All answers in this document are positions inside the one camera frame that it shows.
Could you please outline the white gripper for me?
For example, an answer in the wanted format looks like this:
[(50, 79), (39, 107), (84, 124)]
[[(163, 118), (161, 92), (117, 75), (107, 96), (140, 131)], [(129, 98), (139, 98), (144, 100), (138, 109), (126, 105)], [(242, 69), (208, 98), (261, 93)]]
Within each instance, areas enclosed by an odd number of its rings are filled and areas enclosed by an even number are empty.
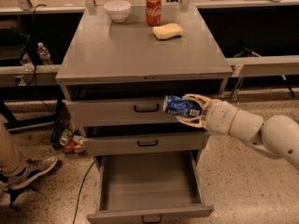
[(187, 126), (194, 128), (208, 128), (213, 133), (228, 134), (231, 130), (233, 120), (238, 108), (230, 103), (221, 100), (213, 100), (199, 94), (185, 94), (183, 100), (196, 102), (203, 110), (207, 109), (205, 118), (197, 116), (184, 118), (177, 116), (177, 120)]

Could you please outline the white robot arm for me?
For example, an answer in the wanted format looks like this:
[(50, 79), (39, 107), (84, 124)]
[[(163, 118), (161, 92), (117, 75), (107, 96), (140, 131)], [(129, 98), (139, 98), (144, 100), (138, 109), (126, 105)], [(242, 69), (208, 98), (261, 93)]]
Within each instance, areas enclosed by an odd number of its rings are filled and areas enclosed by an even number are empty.
[(202, 108), (200, 116), (177, 120), (194, 128), (229, 135), (271, 159), (284, 159), (299, 170), (299, 124), (293, 119), (275, 115), (267, 120), (219, 99), (198, 94), (185, 94)]

